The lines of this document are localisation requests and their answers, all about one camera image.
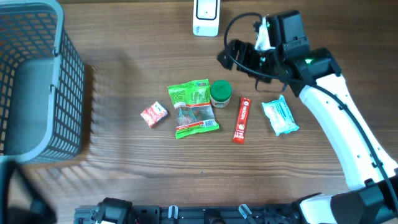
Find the teal white tissue packet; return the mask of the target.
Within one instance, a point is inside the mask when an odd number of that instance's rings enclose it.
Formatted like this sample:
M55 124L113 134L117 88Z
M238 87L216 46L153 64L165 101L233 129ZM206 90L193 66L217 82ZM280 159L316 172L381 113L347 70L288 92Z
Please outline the teal white tissue packet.
M278 100L269 103L261 103L261 105L264 114L271 122L276 136L299 130L299 126L294 121L283 95L280 95Z

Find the green snack packet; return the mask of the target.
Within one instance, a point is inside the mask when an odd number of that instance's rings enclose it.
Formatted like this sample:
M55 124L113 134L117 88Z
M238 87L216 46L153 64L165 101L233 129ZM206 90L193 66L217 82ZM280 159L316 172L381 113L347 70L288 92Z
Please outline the green snack packet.
M208 79L172 85L168 92L177 112L177 139L220 128L210 102Z

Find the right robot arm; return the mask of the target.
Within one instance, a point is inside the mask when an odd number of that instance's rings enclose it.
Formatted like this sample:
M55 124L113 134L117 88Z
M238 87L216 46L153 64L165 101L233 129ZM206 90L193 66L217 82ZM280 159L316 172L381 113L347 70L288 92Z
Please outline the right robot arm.
M292 204L298 223L383 223L397 217L397 162L378 143L326 48L311 49L296 10L258 16L255 44L223 41L218 61L250 77L278 80L310 110L326 134L349 190Z

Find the small red snack packet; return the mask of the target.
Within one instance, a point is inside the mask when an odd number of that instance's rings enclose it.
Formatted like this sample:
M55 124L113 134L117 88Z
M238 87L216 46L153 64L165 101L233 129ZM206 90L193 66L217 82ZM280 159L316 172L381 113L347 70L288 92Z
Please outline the small red snack packet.
M160 120L165 118L169 112L158 101L146 108L140 116L150 128L153 128Z

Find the red Nescafe sachet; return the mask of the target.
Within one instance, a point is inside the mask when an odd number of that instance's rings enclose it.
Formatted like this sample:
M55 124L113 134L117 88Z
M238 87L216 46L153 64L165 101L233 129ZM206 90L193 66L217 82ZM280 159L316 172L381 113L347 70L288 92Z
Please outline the red Nescafe sachet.
M236 123L236 129L233 136L233 142L238 144L244 143L244 135L248 123L248 115L252 101L249 98L241 97L239 113Z

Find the green lid jar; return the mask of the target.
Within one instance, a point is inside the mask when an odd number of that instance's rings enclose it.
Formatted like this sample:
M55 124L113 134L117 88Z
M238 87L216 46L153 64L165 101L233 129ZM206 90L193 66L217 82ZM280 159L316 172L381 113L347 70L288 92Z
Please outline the green lid jar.
M228 105L233 89L231 84L226 80L215 81L210 88L211 104L215 108L224 108Z

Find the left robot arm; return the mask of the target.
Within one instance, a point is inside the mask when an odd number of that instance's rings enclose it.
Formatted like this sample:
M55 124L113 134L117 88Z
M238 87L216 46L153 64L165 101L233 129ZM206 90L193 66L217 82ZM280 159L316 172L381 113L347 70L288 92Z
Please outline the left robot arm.
M1 162L1 223L57 223L55 210L13 160ZM139 215L132 203L105 198L95 207L75 210L75 223L138 224Z

